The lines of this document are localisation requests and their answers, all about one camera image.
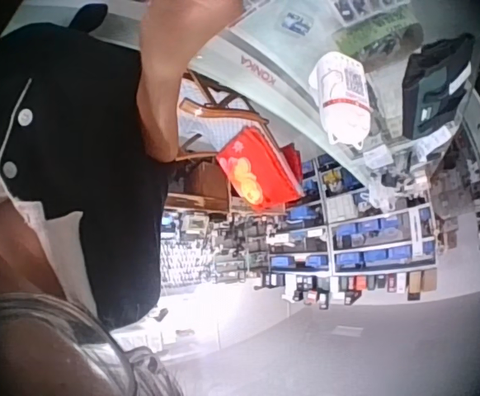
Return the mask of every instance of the cardboard box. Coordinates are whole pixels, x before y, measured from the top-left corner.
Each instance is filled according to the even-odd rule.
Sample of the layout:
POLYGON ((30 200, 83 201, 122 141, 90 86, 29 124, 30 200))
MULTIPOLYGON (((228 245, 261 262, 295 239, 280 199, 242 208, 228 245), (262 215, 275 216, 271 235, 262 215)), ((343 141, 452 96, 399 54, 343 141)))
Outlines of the cardboard box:
POLYGON ((421 291, 421 271, 411 272, 408 277, 408 292, 419 294, 421 291))
POLYGON ((201 163, 185 181, 185 193, 228 200, 228 179, 214 163, 201 163))
POLYGON ((423 277, 421 278, 421 291, 435 291, 437 284, 438 271, 435 268, 423 271, 423 277))

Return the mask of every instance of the hand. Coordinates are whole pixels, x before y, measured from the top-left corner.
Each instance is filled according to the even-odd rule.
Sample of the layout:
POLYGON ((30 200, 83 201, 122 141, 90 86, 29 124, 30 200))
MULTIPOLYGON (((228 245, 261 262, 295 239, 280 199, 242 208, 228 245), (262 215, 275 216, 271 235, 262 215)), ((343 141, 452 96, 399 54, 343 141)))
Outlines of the hand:
POLYGON ((141 23, 144 74, 180 77, 198 51, 240 15, 242 0, 151 0, 141 23))

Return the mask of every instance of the shelf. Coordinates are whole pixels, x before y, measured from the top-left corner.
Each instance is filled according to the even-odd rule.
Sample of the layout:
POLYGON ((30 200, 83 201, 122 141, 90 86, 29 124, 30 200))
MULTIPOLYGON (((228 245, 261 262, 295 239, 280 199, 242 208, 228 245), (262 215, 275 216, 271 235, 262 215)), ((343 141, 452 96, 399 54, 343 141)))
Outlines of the shelf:
POLYGON ((314 225, 312 227, 306 227, 304 229, 291 229, 291 230, 282 230, 275 233, 275 235, 286 235, 287 233, 300 233, 303 231, 312 231, 314 229, 325 229, 326 225, 314 225))
MULTIPOLYGON (((435 237, 424 237, 422 239, 423 242, 430 242, 434 240, 435 240, 435 237)), ((406 239, 400 242, 383 243, 383 244, 374 245, 374 246, 361 246, 361 247, 353 247, 352 249, 334 250, 333 253, 342 254, 342 253, 350 253, 350 252, 371 252, 373 250, 399 248, 400 246, 406 246, 406 245, 412 245, 412 240, 406 239)))
POLYGON ((404 268, 396 268, 392 270, 377 270, 377 271, 355 271, 355 272, 333 272, 333 276, 367 276, 367 275, 389 275, 398 273, 409 273, 414 271, 424 271, 436 268, 436 264, 421 264, 416 263, 406 264, 404 268))
POLYGON ((375 214, 374 216, 368 216, 368 217, 356 217, 355 219, 351 219, 351 220, 336 221, 336 222, 330 223, 330 226, 335 227, 335 226, 343 225, 343 224, 359 223, 361 221, 366 221, 366 220, 386 219, 386 218, 394 216, 394 215, 400 215, 400 214, 406 213, 410 209, 425 209, 425 208, 430 208, 430 207, 431 207, 431 204, 421 204, 421 205, 418 205, 418 206, 413 206, 412 208, 395 210, 394 212, 375 214))
POLYGON ((328 256, 328 252, 288 252, 288 253, 270 253, 270 257, 292 256, 297 261, 306 261, 309 256, 328 256))
POLYGON ((275 274, 319 276, 321 278, 328 278, 332 274, 326 269, 318 270, 317 268, 312 268, 311 271, 309 271, 307 268, 271 268, 271 272, 275 274))
POLYGON ((314 206, 314 205, 320 205, 321 203, 322 203, 321 200, 314 200, 313 202, 307 202, 305 204, 298 204, 298 205, 290 206, 289 208, 286 208, 286 212, 288 210, 292 210, 292 209, 295 209, 295 208, 300 208, 302 206, 314 206))

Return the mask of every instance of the person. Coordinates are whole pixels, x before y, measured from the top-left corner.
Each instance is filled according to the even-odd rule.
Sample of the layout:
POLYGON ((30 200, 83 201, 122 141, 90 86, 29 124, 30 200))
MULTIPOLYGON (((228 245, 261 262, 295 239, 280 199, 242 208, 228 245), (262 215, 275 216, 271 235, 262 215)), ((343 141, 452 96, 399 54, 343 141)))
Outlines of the person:
POLYGON ((103 7, 0 40, 0 373, 18 377, 2 395, 110 394, 78 391, 73 374, 106 348, 131 361, 108 331, 139 321, 160 295, 181 78, 242 13, 241 0, 152 0, 138 52, 88 34, 103 7), (104 349, 76 356, 88 343, 104 349))

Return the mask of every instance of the floor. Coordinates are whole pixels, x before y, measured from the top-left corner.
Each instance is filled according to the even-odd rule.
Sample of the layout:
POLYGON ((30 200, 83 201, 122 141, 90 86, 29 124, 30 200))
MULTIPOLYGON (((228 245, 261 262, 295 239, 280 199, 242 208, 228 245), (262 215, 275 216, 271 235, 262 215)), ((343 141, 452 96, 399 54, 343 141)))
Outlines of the floor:
POLYGON ((480 293, 411 306, 302 309, 170 370, 189 396, 480 394, 480 293))

